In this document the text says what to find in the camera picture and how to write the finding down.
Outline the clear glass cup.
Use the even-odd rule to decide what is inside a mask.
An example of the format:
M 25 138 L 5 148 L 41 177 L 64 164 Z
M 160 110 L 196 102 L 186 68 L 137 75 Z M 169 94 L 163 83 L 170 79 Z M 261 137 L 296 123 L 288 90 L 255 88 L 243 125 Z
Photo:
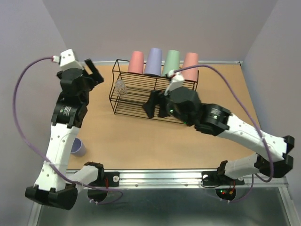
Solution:
M 127 87 L 125 82 L 122 79 L 117 79 L 115 82 L 115 90 L 118 94 L 126 94 Z

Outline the red plastic cup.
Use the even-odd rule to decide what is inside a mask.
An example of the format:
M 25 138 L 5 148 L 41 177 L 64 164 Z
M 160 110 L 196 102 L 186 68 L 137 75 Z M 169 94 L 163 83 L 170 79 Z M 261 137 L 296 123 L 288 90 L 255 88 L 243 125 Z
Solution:
M 141 51 L 133 51 L 129 65 L 128 65 L 128 72 L 135 73 L 135 74 L 142 74 L 144 67 L 144 54 Z

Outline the purple plastic cup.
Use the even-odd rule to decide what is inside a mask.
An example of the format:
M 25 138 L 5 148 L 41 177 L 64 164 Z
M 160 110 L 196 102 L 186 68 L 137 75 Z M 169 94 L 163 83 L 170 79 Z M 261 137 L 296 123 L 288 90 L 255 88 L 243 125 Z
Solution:
M 76 157 L 83 157 L 86 154 L 86 148 L 79 138 L 75 138 L 71 147 L 71 154 Z
M 147 57 L 143 74 L 160 77 L 162 64 L 162 50 L 159 48 L 151 48 Z

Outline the green plastic cup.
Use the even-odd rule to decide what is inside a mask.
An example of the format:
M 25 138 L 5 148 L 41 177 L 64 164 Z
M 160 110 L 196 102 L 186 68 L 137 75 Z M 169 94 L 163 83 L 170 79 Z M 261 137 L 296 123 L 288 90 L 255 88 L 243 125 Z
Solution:
M 169 50 L 166 60 L 164 62 L 163 71 L 161 76 L 165 77 L 171 70 L 179 69 L 180 65 L 180 52 L 177 50 Z

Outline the pink plastic cup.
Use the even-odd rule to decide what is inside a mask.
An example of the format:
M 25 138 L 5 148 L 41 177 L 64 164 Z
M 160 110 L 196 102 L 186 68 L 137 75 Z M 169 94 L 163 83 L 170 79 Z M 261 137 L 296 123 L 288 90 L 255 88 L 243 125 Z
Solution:
M 182 68 L 198 64 L 198 54 L 189 52 L 186 54 Z M 182 75 L 186 81 L 198 81 L 198 69 L 192 68 L 182 71 Z

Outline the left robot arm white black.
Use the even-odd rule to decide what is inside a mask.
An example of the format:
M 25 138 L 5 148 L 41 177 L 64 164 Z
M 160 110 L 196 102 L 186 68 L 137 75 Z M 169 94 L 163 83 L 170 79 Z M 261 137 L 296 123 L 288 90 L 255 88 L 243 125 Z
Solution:
M 61 66 L 57 73 L 62 91 L 51 118 L 51 136 L 41 172 L 33 186 L 27 187 L 25 197 L 41 205 L 70 210 L 84 185 L 104 182 L 104 168 L 100 163 L 87 162 L 83 168 L 66 177 L 66 169 L 73 143 L 87 113 L 89 92 L 104 81 L 91 59 Z

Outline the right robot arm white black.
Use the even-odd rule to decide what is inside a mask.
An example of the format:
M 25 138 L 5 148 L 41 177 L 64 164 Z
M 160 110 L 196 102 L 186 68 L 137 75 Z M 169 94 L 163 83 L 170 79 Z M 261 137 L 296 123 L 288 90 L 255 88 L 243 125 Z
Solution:
M 186 87 L 177 88 L 168 94 L 164 90 L 153 90 L 142 105 L 148 118 L 153 118 L 155 107 L 158 116 L 173 116 L 196 131 L 238 143 L 252 151 L 249 157 L 235 161 L 222 161 L 214 179 L 226 184 L 251 174 L 263 174 L 282 178 L 293 169 L 294 137 L 276 137 L 242 121 L 230 110 L 217 105 L 202 103 L 198 93 Z

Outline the aluminium front rail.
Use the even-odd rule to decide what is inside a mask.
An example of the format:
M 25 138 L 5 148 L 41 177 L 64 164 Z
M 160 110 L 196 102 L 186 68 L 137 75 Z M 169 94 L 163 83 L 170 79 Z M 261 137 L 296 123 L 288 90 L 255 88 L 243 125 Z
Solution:
M 120 172 L 119 186 L 110 187 L 112 189 L 178 189 L 178 188 L 203 188 L 215 187 L 204 186 L 202 171 L 214 171 L 213 169 L 147 169 L 147 170 L 105 170 Z M 252 176 L 243 176 L 238 178 L 244 180 L 245 184 L 238 186 L 218 186 L 219 188 L 229 188 L 235 186 L 238 188 L 249 188 L 251 184 L 254 187 L 288 187 L 286 178 L 274 178 L 265 183 L 259 178 Z

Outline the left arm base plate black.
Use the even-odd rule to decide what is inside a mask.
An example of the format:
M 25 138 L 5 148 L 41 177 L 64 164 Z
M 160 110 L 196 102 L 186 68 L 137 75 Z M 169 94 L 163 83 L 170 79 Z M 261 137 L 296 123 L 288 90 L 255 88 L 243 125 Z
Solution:
M 101 176 L 98 176 L 95 181 L 88 183 L 90 186 L 94 187 L 118 187 L 120 179 L 120 172 L 118 171 L 105 171 Z

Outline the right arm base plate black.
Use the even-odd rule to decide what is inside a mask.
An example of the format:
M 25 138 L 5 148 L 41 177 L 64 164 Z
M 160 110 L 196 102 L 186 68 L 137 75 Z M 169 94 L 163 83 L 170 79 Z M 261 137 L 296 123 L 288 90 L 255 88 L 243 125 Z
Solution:
M 239 179 L 231 179 L 225 175 L 219 175 L 216 170 L 214 171 L 202 171 L 202 179 L 204 186 L 230 186 L 230 185 L 244 185 L 245 181 Z

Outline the aluminium back rail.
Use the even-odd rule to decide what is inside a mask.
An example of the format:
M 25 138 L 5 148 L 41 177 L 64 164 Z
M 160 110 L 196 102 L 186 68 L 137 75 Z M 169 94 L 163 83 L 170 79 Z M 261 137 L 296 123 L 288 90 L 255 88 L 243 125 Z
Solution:
M 118 61 L 119 65 L 128 65 L 129 61 L 116 59 L 111 61 L 94 61 L 95 65 L 115 65 L 115 62 Z M 239 65 L 242 66 L 243 61 L 199 61 L 199 64 L 207 65 Z

